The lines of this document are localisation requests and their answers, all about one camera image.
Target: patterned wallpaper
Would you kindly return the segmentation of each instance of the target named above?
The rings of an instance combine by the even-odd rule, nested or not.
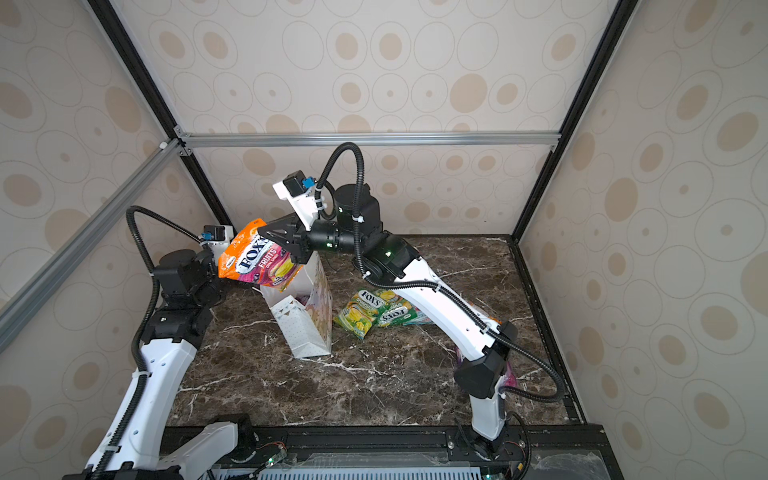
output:
[[[199,148],[200,162],[235,227],[292,211],[272,184],[296,170],[319,177],[332,150]],[[366,183],[393,233],[509,234],[549,153],[548,145],[364,147]],[[334,187],[355,182],[352,152],[336,162]]]
[[[614,6],[115,3],[197,133],[558,130]]]
[[[165,136],[73,0],[0,2],[0,308]]]
[[[215,223],[172,161],[135,202],[192,231]],[[186,237],[137,215],[157,262]],[[136,368],[130,342],[152,283],[124,219],[0,353],[0,479],[61,478],[82,470]]]
[[[164,135],[90,15],[68,0],[0,2],[0,308]],[[214,221],[172,161],[139,204]],[[138,221],[152,257],[188,242]],[[0,353],[0,479],[79,472],[134,368],[151,282],[124,220]]]
[[[644,2],[521,244],[625,478],[765,478],[768,4]]]

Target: aluminum frame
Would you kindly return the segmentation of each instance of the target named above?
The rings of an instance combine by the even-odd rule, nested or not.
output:
[[[157,178],[168,162],[178,158],[181,152],[179,140],[168,139],[165,143],[167,146],[155,150],[0,311],[0,352],[13,342],[80,262],[123,218],[125,210]]]
[[[556,145],[558,131],[393,132],[368,134],[182,134],[187,147],[336,147],[347,141],[360,146],[403,145]]]

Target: white paper gift bag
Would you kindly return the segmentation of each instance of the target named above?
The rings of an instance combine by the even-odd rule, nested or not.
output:
[[[262,287],[261,293],[293,356],[302,359],[331,353],[331,290],[317,252],[283,292]]]

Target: dark marble surface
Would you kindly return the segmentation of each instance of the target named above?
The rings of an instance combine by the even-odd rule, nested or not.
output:
[[[517,343],[546,358],[507,244],[501,239],[410,239],[445,282],[498,319]],[[333,313],[366,285],[349,256],[323,255]],[[333,325],[333,354],[294,359],[266,303],[237,290],[214,310],[205,343],[184,377],[168,425],[205,425],[247,412],[254,425],[447,425],[469,423],[469,397],[453,380],[453,342],[437,326],[373,327],[364,340]],[[519,382],[550,392],[532,362],[511,356]],[[531,424],[565,423],[562,404],[507,399]]]

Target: fox's fruits candy bag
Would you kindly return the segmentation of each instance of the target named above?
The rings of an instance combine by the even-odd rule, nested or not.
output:
[[[281,292],[301,269],[290,259],[290,253],[259,235],[266,225],[256,219],[237,234],[219,257],[219,277],[271,286]]]

